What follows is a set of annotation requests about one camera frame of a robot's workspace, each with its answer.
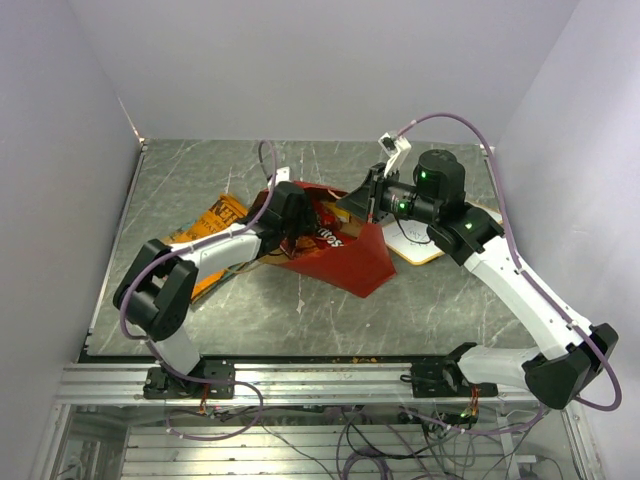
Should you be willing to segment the red doritos bag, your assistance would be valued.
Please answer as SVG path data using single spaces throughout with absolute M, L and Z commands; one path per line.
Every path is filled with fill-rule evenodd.
M 313 200 L 312 206 L 316 218 L 314 232 L 301 235 L 296 240 L 285 239 L 280 244 L 282 252 L 291 260 L 329 248 L 343 247 L 355 240 L 343 230 L 345 223 L 337 214 L 334 202 Z

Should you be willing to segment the red paper bag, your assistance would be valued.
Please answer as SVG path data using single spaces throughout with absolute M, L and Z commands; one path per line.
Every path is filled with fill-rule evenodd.
M 379 225 L 356 221 L 351 227 L 356 236 L 344 246 L 328 246 L 295 259 L 264 256 L 260 261 L 366 298 L 393 278 L 396 269 Z

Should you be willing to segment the tan kettle chip bag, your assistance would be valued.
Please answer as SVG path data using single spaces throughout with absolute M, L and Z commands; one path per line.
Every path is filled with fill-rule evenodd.
M 195 225 L 195 223 L 196 221 L 191 221 L 178 227 L 175 231 L 171 232 L 165 237 L 162 237 L 160 241 L 166 245 L 193 241 L 194 237 L 191 233 L 191 228 Z

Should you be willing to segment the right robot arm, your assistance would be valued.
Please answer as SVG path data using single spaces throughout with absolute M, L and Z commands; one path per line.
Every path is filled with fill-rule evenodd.
M 419 156 L 410 184 L 384 163 L 338 202 L 351 215 L 377 223 L 386 216 L 426 227 L 429 240 L 488 286 L 533 338 L 529 349 L 489 348 L 467 342 L 452 351 L 440 373 L 450 394 L 492 383 L 528 390 L 562 410 L 604 369 L 618 341 L 607 323 L 594 326 L 544 286 L 509 251 L 506 233 L 490 214 L 467 202 L 465 168 L 447 150 Z

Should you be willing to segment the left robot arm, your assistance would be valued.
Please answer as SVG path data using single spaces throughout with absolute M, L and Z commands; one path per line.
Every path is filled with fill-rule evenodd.
M 196 284 L 268 256 L 284 242 L 292 245 L 315 228 L 316 215 L 303 187 L 282 181 L 268 190 L 259 208 L 221 232 L 174 245 L 146 242 L 113 297 L 123 334 L 135 338 L 129 323 L 140 328 L 136 339 L 170 372 L 170 387 L 182 397 L 196 395 L 204 383 L 197 367 L 202 360 L 183 327 Z

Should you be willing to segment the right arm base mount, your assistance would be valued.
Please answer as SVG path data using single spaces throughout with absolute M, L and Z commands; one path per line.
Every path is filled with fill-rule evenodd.
M 480 398 L 497 397 L 499 389 L 494 383 L 472 384 L 463 378 L 458 367 L 445 356 L 427 356 L 411 364 L 400 380 L 411 386 L 415 398 Z

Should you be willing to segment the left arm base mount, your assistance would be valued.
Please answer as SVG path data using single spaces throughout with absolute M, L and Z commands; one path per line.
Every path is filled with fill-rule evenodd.
M 160 364 L 148 370 L 142 395 L 147 400 L 231 399 L 234 382 L 235 368 L 225 360 L 201 359 L 189 374 L 182 376 Z

